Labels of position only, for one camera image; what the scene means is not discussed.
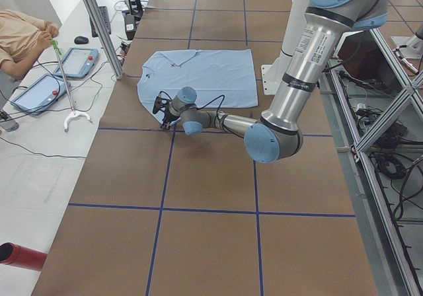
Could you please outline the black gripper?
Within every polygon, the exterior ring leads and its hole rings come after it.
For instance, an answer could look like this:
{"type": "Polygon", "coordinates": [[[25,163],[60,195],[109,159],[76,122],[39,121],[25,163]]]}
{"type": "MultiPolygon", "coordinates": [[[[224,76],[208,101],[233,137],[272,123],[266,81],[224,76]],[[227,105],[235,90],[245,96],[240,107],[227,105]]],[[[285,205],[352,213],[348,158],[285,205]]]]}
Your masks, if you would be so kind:
{"type": "Polygon", "coordinates": [[[174,122],[180,118],[179,113],[172,105],[172,100],[162,97],[161,94],[156,96],[153,105],[153,115],[157,115],[159,112],[163,113],[163,118],[161,120],[162,130],[169,131],[174,122]]]}

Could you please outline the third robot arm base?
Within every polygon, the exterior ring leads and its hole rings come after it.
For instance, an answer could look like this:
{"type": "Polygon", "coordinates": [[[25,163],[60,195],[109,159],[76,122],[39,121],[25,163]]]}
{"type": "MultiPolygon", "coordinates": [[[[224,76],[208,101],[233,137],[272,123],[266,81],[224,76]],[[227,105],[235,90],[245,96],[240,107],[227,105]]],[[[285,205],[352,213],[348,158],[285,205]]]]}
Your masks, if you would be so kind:
{"type": "Polygon", "coordinates": [[[422,25],[410,37],[392,36],[394,54],[400,59],[420,59],[422,57],[422,25]]]}

